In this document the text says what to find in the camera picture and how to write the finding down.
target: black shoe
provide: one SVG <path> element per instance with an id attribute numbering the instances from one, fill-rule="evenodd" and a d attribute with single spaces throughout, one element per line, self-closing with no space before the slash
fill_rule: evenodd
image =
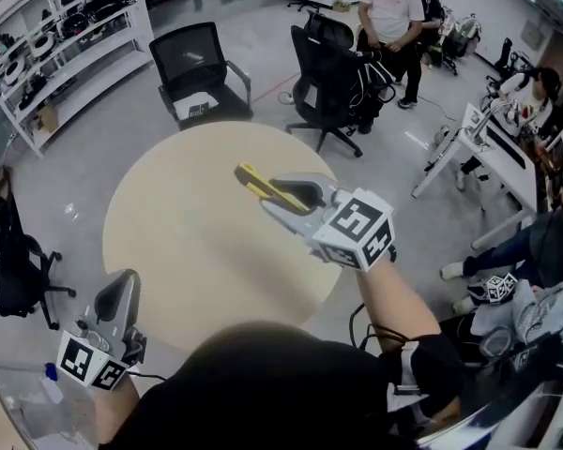
<path id="1" fill-rule="evenodd" d="M 368 133 L 372 132 L 372 128 L 373 128 L 373 121 L 367 122 L 365 124 L 360 124 L 358 126 L 358 133 L 362 133 L 364 135 L 367 135 Z"/>
<path id="2" fill-rule="evenodd" d="M 398 106 L 402 109 L 412 109 L 413 107 L 417 107 L 417 102 L 413 100 L 409 100 L 407 97 L 398 100 Z"/>

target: paper on chair seat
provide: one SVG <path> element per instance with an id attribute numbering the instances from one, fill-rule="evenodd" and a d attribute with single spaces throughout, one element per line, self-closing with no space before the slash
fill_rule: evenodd
<path id="1" fill-rule="evenodd" d="M 178 100 L 173 105 L 175 107 L 175 112 L 180 120 L 185 120 L 190 116 L 190 109 L 195 106 L 204 105 L 208 103 L 209 108 L 216 107 L 219 105 L 216 99 L 210 96 L 207 92 L 198 92 L 197 94 L 190 95 L 187 98 Z"/>

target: desk leg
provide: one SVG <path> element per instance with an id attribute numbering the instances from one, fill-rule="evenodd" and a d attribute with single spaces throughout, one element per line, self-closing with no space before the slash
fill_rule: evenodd
<path id="1" fill-rule="evenodd" d="M 444 169 L 444 167 L 446 167 L 447 164 L 452 160 L 452 158 L 455 156 L 459 148 L 461 148 L 461 144 L 459 142 L 452 143 L 452 145 L 447 149 L 444 156 L 440 158 L 440 161 L 438 161 L 438 163 L 435 164 L 435 167 L 433 167 L 428 172 L 428 174 L 425 175 L 423 181 L 419 185 L 417 185 L 416 188 L 413 190 L 413 193 L 411 194 L 413 195 L 413 197 L 417 198 L 419 195 L 421 195 L 421 192 L 425 190 L 427 186 L 432 183 L 432 180 L 434 180 L 436 176 L 440 172 L 442 172 L 442 169 Z"/>
<path id="2" fill-rule="evenodd" d="M 523 209 L 520 210 L 519 212 L 517 212 L 515 215 L 513 215 L 512 217 L 507 218 L 504 222 L 502 222 L 500 225 L 498 225 L 498 227 L 496 227 L 495 229 L 490 230 L 488 233 L 486 233 L 485 235 L 481 236 L 478 240 L 476 240 L 473 244 L 471 244 L 471 247 L 474 250 L 478 250 L 481 247 L 484 247 L 490 240 L 492 240 L 493 238 L 495 238 L 495 236 L 497 236 L 499 233 L 501 233 L 503 230 L 505 230 L 506 228 L 508 228 L 510 225 L 515 225 L 517 223 L 519 223 L 520 221 L 522 221 L 525 217 L 527 217 L 528 212 L 527 210 Z"/>

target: gray hoodie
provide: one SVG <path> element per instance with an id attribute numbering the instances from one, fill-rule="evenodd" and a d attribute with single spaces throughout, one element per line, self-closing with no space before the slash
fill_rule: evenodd
<path id="1" fill-rule="evenodd" d="M 527 280 L 520 280 L 511 301 L 478 308 L 471 333 L 483 337 L 497 326 L 510 328 L 524 344 L 556 333 L 563 341 L 563 282 L 535 295 Z"/>

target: chair armrest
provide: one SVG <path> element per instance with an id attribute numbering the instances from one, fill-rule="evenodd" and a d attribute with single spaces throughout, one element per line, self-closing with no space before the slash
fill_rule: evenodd
<path id="1" fill-rule="evenodd" d="M 248 106 L 250 107 L 251 104 L 252 104 L 252 80 L 251 80 L 251 77 L 249 77 L 246 73 L 244 73 L 242 70 L 240 70 L 239 67 L 234 62 L 227 60 L 226 63 L 227 63 L 227 67 L 229 67 L 240 78 L 240 80 L 244 83 L 244 86 L 246 87 L 246 102 L 248 103 Z"/>
<path id="2" fill-rule="evenodd" d="M 171 97 L 169 97 L 169 94 L 167 93 L 167 91 L 164 89 L 162 85 L 159 87 L 159 93 L 162 102 L 165 104 L 165 108 L 167 109 L 167 112 L 169 112 L 175 118 L 175 120 L 178 120 L 177 112 L 175 111 L 175 105 L 173 104 Z"/>

